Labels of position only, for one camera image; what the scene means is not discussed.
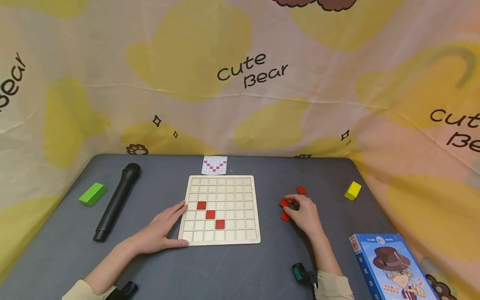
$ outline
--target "sleeve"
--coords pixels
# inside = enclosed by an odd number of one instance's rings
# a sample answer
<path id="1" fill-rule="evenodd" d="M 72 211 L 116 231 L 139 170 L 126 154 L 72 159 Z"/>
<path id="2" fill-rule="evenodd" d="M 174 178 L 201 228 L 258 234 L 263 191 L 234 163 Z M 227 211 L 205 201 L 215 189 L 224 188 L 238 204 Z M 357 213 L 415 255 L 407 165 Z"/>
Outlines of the sleeve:
<path id="1" fill-rule="evenodd" d="M 316 300 L 353 300 L 348 278 L 324 271 L 317 272 L 318 287 L 315 288 Z"/>
<path id="2" fill-rule="evenodd" d="M 77 281 L 75 285 L 62 297 L 62 300 L 105 300 L 115 289 L 112 286 L 108 291 L 101 295 L 95 295 L 92 287 L 83 280 Z"/>

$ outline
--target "yellow block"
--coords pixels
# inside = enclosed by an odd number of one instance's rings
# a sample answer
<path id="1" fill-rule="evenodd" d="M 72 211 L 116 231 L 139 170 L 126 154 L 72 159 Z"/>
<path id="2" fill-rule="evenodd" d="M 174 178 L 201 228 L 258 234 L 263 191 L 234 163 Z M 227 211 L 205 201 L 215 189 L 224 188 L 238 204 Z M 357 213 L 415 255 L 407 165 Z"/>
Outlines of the yellow block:
<path id="1" fill-rule="evenodd" d="M 360 189 L 361 189 L 361 185 L 352 181 L 352 183 L 347 189 L 347 192 L 345 193 L 345 198 L 349 199 L 350 201 L 355 200 L 355 198 L 358 196 L 360 192 Z"/>

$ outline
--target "cartoon character on box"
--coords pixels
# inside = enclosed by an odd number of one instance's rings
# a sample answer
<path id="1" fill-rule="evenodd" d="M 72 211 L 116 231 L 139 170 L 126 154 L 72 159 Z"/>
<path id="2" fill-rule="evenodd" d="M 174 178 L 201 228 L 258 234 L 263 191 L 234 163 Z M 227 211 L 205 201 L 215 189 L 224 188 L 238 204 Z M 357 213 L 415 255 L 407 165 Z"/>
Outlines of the cartoon character on box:
<path id="1" fill-rule="evenodd" d="M 392 247 L 379 247 L 375 249 L 376 257 L 373 264 L 384 271 L 388 279 L 402 288 L 403 299 L 417 300 L 418 297 L 426 297 L 425 291 L 413 280 L 410 270 L 410 259 L 398 253 Z"/>

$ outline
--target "paw print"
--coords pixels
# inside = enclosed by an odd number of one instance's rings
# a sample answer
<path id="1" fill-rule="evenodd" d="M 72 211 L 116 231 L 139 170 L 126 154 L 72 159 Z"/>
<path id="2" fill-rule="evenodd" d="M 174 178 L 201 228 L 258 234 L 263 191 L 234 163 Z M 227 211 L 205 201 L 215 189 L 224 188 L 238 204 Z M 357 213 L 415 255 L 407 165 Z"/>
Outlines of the paw print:
<path id="1" fill-rule="evenodd" d="M 441 300 L 457 300 L 452 295 L 450 288 L 443 282 L 437 281 L 432 275 L 426 275 L 428 283 L 432 286 L 433 291 Z"/>
<path id="2" fill-rule="evenodd" d="M 317 2 L 324 11 L 340 12 L 352 7 L 357 0 L 273 0 L 280 6 L 304 7 L 310 3 Z"/>
<path id="3" fill-rule="evenodd" d="M 132 155 L 133 154 L 135 154 L 135 155 L 147 155 L 148 150 L 142 144 L 137 144 L 137 145 L 130 144 L 130 146 L 127 147 L 127 153 L 132 154 Z"/>

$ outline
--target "brown hat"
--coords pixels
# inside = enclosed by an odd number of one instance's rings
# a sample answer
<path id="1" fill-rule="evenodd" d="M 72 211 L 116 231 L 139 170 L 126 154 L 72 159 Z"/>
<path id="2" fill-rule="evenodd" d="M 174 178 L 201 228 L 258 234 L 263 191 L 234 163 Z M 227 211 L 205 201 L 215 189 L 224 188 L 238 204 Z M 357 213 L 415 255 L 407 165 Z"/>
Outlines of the brown hat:
<path id="1" fill-rule="evenodd" d="M 410 267 L 410 259 L 398 254 L 392 247 L 380 247 L 375 249 L 377 257 L 373 259 L 373 264 L 385 271 L 402 271 Z"/>

